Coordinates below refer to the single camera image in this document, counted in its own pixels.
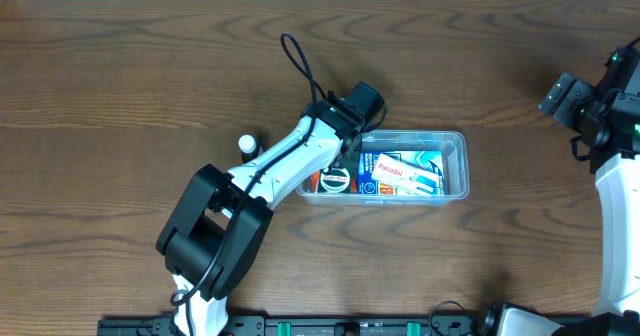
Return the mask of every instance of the small white bottle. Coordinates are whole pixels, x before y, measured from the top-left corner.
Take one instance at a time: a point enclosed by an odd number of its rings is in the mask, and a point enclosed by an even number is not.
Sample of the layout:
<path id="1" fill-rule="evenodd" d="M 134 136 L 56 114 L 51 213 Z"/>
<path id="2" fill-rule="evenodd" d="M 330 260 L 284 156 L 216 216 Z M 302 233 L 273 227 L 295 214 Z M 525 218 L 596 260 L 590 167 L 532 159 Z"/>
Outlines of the small white bottle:
<path id="1" fill-rule="evenodd" d="M 262 147 L 258 144 L 258 140 L 251 135 L 240 137 L 238 146 L 240 146 L 240 157 L 244 163 L 255 159 L 262 153 Z"/>

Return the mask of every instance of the white bottle cap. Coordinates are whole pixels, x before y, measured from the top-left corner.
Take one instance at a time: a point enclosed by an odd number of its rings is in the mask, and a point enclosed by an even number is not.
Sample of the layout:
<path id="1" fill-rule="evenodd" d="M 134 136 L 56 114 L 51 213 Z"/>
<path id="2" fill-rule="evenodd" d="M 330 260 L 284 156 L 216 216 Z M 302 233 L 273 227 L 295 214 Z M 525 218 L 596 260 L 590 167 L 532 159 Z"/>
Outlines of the white bottle cap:
<path id="1" fill-rule="evenodd" d="M 256 150 L 256 140 L 251 135 L 244 135 L 238 140 L 238 146 L 240 151 L 250 154 Z"/>

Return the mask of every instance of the clear plastic container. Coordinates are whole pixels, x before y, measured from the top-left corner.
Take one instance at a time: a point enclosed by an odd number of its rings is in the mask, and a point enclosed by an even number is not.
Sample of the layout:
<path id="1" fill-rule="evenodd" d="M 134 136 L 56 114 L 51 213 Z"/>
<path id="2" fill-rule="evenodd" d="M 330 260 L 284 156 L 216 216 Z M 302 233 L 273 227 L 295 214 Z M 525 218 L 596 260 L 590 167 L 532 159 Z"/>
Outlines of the clear plastic container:
<path id="1" fill-rule="evenodd" d="M 332 205 L 444 206 L 469 195 L 469 166 L 464 136 L 455 131 L 378 130 L 362 136 L 362 152 L 441 151 L 446 192 L 444 196 L 362 195 L 311 192 L 311 178 L 296 188 L 308 202 Z"/>

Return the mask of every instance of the green connector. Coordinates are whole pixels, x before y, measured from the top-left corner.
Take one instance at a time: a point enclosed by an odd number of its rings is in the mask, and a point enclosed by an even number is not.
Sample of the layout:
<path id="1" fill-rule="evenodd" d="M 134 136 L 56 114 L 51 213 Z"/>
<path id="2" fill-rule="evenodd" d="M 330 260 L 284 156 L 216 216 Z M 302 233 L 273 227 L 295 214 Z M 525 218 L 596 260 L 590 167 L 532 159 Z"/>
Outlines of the green connector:
<path id="1" fill-rule="evenodd" d="M 417 322 L 408 322 L 407 336 L 420 336 L 420 324 Z"/>
<path id="2" fill-rule="evenodd" d="M 278 324 L 278 336 L 291 336 L 291 324 L 288 322 L 280 322 Z"/>

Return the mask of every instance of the wood grain surface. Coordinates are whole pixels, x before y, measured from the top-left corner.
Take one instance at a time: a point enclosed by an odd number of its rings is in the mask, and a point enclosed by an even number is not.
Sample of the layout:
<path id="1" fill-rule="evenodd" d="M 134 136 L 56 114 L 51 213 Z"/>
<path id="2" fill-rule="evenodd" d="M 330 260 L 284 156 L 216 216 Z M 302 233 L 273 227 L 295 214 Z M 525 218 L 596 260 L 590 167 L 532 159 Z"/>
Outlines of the wood grain surface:
<path id="1" fill-rule="evenodd" d="M 597 82 L 638 0 L 7 0 L 0 14 L 0 333 L 89 335 L 170 310 L 156 237 L 191 175 L 287 135 L 308 86 L 379 89 L 388 129 L 456 130 L 471 194 L 444 208 L 289 196 L 230 305 L 426 314 L 503 298 L 589 312 L 601 212 L 573 133 L 537 112 L 563 71 Z"/>

